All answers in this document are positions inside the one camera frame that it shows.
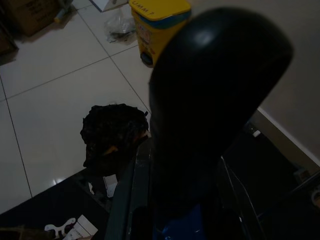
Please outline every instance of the plastic bag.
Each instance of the plastic bag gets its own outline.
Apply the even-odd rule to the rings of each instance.
[[[115,13],[104,23],[104,33],[109,43],[123,42],[130,44],[136,39],[135,32],[136,25],[129,5],[115,10]]]

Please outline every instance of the white wall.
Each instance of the white wall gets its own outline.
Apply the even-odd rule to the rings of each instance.
[[[254,10],[276,23],[294,59],[259,111],[320,166],[320,0],[190,0],[195,15],[210,8]]]

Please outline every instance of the cardboard box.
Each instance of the cardboard box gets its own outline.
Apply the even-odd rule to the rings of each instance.
[[[54,21],[57,0],[0,0],[4,15],[23,34],[31,36]]]

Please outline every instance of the black plastic object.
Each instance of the black plastic object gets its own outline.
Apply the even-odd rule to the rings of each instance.
[[[146,54],[145,52],[140,54],[140,58],[141,58],[142,62],[147,66],[152,66],[154,64],[152,58],[148,54]]]
[[[274,24],[237,8],[203,13],[169,42],[149,83],[152,199],[164,219],[211,191],[219,157],[292,57]]]
[[[104,166],[109,174],[116,173],[118,162],[133,157],[130,158],[131,152],[134,152],[139,139],[148,130],[147,114],[126,104],[93,106],[83,119],[80,132],[86,144],[83,166],[90,167],[102,162],[103,165],[99,167]]]

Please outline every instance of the dark hairy object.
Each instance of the dark hairy object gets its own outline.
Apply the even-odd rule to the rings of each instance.
[[[107,155],[114,148],[117,152],[126,152],[148,130],[144,113],[136,107],[126,104],[93,106],[83,119],[80,132],[86,144],[84,167]]]

